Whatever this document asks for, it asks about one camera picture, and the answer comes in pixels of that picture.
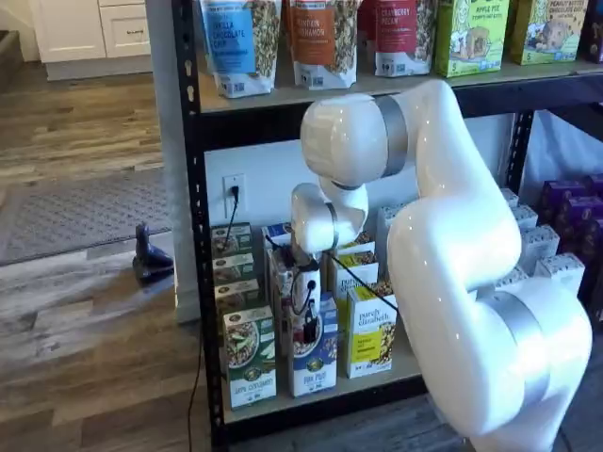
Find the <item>white wall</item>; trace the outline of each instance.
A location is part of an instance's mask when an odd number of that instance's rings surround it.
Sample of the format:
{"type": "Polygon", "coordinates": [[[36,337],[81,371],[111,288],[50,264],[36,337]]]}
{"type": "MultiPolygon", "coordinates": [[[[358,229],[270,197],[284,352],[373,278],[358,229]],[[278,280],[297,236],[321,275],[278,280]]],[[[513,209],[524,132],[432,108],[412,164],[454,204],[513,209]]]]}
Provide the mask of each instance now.
{"type": "Polygon", "coordinates": [[[0,0],[0,30],[19,32],[25,61],[40,59],[28,0],[0,0]]]}

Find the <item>black shelf frame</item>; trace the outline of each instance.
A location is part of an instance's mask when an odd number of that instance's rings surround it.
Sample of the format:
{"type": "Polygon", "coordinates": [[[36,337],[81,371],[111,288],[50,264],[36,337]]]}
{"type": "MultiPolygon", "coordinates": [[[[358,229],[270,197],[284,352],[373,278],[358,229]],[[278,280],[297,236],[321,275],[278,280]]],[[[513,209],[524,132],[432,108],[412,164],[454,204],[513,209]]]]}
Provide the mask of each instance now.
{"type": "MultiPolygon", "coordinates": [[[[204,333],[205,376],[212,446],[215,449],[228,448],[228,444],[252,437],[426,393],[427,388],[423,379],[415,377],[334,396],[280,412],[270,412],[228,424],[224,422],[204,153],[298,139],[302,117],[310,103],[202,113],[192,0],[171,0],[171,8],[187,154],[188,192],[201,323],[204,333]]],[[[466,118],[515,113],[505,180],[507,186],[517,192],[523,176],[534,110],[553,109],[563,118],[561,112],[567,111],[569,107],[603,103],[603,73],[575,73],[564,77],[460,86],[454,87],[453,90],[466,118]]]]}

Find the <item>cabinet drawer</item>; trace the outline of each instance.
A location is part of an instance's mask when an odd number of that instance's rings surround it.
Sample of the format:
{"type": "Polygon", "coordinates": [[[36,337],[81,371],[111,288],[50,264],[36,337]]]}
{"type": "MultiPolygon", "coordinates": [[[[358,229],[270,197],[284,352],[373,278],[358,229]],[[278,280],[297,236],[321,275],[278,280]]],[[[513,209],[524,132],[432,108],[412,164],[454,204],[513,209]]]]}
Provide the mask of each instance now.
{"type": "Polygon", "coordinates": [[[102,7],[101,19],[108,57],[151,54],[144,5],[102,7]]]}
{"type": "Polygon", "coordinates": [[[99,0],[100,7],[120,7],[122,5],[144,5],[144,0],[99,0]]]}

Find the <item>product label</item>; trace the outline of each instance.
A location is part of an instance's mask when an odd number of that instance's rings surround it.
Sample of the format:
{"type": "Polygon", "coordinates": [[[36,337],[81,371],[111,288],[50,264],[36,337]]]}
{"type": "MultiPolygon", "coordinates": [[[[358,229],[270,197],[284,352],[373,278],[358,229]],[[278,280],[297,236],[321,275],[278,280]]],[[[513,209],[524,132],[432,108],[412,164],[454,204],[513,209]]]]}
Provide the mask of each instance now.
{"type": "Polygon", "coordinates": [[[416,2],[378,0],[377,52],[406,52],[416,48],[416,2]]]}
{"type": "Polygon", "coordinates": [[[246,2],[209,3],[205,33],[218,73],[255,73],[252,12],[246,2]]]}
{"type": "Polygon", "coordinates": [[[293,15],[293,53],[303,64],[327,66],[335,55],[334,10],[327,2],[296,1],[293,15]]]}

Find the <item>metal shelf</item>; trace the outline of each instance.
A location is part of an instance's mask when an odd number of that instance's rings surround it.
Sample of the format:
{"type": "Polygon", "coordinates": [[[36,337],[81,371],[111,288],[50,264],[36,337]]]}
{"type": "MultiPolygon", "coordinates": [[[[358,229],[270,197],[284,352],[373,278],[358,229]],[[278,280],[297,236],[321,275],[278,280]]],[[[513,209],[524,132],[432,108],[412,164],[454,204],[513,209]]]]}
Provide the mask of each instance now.
{"type": "MultiPolygon", "coordinates": [[[[226,100],[217,96],[213,79],[199,71],[192,0],[171,0],[176,64],[187,155],[188,193],[200,294],[203,346],[212,445],[259,436],[281,428],[316,422],[426,392],[408,348],[401,348],[395,369],[358,380],[340,379],[330,393],[300,399],[280,395],[256,407],[230,412],[222,398],[219,339],[207,208],[204,153],[224,148],[299,138],[306,108],[316,99],[366,92],[379,95],[408,89],[434,75],[382,79],[360,69],[350,90],[307,91],[292,86],[286,56],[279,63],[276,90],[266,96],[226,100]]],[[[603,67],[585,61],[521,67],[510,62],[499,73],[449,79],[467,118],[500,113],[516,116],[507,183],[521,182],[533,110],[603,103],[603,67]]]]}

